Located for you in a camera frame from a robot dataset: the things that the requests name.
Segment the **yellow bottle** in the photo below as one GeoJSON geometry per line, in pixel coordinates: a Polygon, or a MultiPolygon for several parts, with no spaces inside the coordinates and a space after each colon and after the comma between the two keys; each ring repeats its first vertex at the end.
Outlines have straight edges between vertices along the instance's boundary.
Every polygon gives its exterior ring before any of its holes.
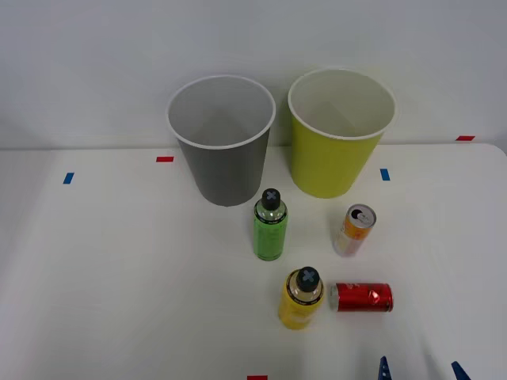
{"type": "Polygon", "coordinates": [[[285,281],[278,317],[288,329],[304,329],[323,299],[324,285],[318,272],[312,267],[301,268],[285,281]]]}

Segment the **bottle cap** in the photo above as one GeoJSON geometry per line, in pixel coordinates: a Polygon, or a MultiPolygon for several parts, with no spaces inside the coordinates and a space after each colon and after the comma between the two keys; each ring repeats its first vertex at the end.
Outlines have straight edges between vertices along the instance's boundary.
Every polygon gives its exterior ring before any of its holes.
{"type": "Polygon", "coordinates": [[[280,193],[275,188],[268,188],[262,193],[261,202],[266,210],[276,210],[280,207],[280,193]]]}
{"type": "Polygon", "coordinates": [[[317,289],[320,276],[316,269],[312,267],[301,268],[295,278],[295,283],[301,291],[314,291],[317,289]]]}

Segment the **white wall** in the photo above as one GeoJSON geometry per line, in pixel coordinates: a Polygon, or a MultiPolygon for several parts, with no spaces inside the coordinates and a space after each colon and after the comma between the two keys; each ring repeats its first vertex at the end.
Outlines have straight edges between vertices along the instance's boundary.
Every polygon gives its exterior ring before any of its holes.
{"type": "Polygon", "coordinates": [[[0,0],[0,147],[168,146],[168,96],[212,73],[284,99],[310,69],[394,90],[392,142],[477,135],[507,148],[504,0],[0,0]]]}

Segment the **red can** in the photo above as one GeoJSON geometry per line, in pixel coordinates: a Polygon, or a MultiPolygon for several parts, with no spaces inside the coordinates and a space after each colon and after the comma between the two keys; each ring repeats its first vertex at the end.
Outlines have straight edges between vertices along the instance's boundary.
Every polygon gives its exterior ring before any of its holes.
{"type": "Polygon", "coordinates": [[[393,294],[386,283],[336,283],[331,287],[336,311],[392,311],[393,294]]]}

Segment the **green bottle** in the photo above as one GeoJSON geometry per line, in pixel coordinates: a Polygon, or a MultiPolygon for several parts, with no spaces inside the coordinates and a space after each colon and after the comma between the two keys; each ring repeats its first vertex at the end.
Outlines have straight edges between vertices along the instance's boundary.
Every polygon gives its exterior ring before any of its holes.
{"type": "Polygon", "coordinates": [[[284,250],[287,207],[275,188],[268,188],[253,209],[253,250],[262,260],[276,260],[284,250]]]}

